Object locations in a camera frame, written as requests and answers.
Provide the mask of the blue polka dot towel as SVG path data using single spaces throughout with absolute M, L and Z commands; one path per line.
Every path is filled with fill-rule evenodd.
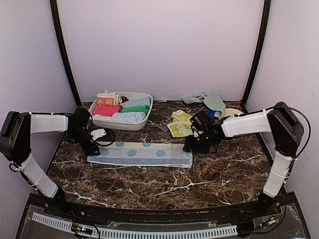
M 88 156 L 89 163 L 115 166 L 191 168 L 192 152 L 183 151 L 182 144 L 115 142 L 99 146 L 100 154 Z

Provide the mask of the light blue rolled towel front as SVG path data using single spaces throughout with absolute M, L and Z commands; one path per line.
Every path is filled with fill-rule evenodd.
M 145 119 L 144 112 L 115 113 L 112 115 L 113 121 L 121 122 L 141 122 Z

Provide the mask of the dark blue object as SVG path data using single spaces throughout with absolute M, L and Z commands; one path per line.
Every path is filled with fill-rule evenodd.
M 215 111 L 213 111 L 213 110 L 207 110 L 206 114 L 209 116 L 210 119 L 215 118 Z

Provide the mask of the pink rolled towel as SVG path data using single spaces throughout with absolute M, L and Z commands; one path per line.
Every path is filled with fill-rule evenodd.
M 120 106 L 96 106 L 93 110 L 93 115 L 111 117 L 115 113 L 120 113 L 121 109 Z

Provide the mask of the light blue rolled towel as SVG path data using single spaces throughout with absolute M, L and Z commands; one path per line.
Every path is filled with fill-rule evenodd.
M 122 103 L 122 108 L 139 107 L 139 106 L 150 106 L 151 100 L 149 97 L 143 97 L 140 99 L 129 99 Z
M 113 121 L 121 122 L 141 122 L 145 119 L 144 112 L 115 113 L 112 115 Z

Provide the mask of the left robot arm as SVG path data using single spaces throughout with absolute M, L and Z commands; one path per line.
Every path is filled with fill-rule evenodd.
M 7 113 L 0 131 L 0 152 L 43 196 L 53 199 L 51 209 L 59 217 L 70 213 L 64 202 L 64 191 L 53 182 L 36 161 L 31 149 L 31 137 L 41 133 L 65 133 L 79 144 L 87 156 L 99 155 L 98 144 L 87 130 L 90 113 L 77 108 L 74 113 Z

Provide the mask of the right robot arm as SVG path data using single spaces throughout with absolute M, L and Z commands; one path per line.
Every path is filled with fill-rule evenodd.
M 274 207 L 274 199 L 289 179 L 294 163 L 305 150 L 311 137 L 308 118 L 285 102 L 250 113 L 211 119 L 200 111 L 190 119 L 191 135 L 185 138 L 184 152 L 215 153 L 216 145 L 227 139 L 249 134 L 270 134 L 275 146 L 268 178 L 254 211 L 265 216 Z

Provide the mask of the grey green crumpled towel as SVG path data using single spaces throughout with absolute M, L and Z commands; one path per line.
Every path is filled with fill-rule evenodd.
M 182 101 L 186 104 L 203 103 L 210 110 L 214 111 L 217 118 L 225 116 L 226 105 L 217 94 L 201 94 L 191 97 L 183 97 Z

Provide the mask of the green patterned small towel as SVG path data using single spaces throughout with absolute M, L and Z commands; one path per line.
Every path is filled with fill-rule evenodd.
M 191 115 L 188 113 L 178 110 L 172 113 L 172 123 L 167 125 L 173 138 L 182 138 L 189 135 L 193 135 L 191 129 Z

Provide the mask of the green rolled towel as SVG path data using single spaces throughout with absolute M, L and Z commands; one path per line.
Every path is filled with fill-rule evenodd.
M 150 107 L 148 105 L 142 106 L 133 106 L 133 107 L 126 107 L 122 108 L 122 113 L 145 113 L 146 115 L 149 113 Z

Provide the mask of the light blue rolled towel back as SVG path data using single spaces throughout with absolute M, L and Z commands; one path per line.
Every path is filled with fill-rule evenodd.
M 140 99 L 129 99 L 122 103 L 122 108 L 139 107 L 139 106 L 150 106 L 151 100 L 149 97 L 143 97 Z

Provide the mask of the orange bunny towel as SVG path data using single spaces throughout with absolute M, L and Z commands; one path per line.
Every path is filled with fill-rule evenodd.
M 96 103 L 98 106 L 121 106 L 122 102 L 122 95 L 117 93 L 105 91 L 97 94 Z

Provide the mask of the white plastic basin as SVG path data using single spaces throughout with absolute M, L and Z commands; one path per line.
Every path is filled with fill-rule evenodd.
M 105 116 L 93 116 L 93 124 L 98 127 L 117 129 L 117 130 L 130 130 L 130 131 L 138 131 L 145 127 L 149 116 L 151 114 L 151 110 L 153 108 L 154 99 L 151 95 L 146 93 L 136 93 L 136 92 L 115 92 L 118 94 L 127 97 L 129 100 L 138 100 L 147 97 L 150 101 L 150 111 L 146 115 L 146 117 L 139 122 L 126 122 L 126 121 L 114 121 L 111 117 Z

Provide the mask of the brown rolled towel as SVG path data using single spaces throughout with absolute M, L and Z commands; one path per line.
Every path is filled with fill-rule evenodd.
M 127 97 L 121 97 L 121 99 L 122 99 L 122 102 L 124 103 L 124 102 L 127 102 L 129 99 L 127 98 Z

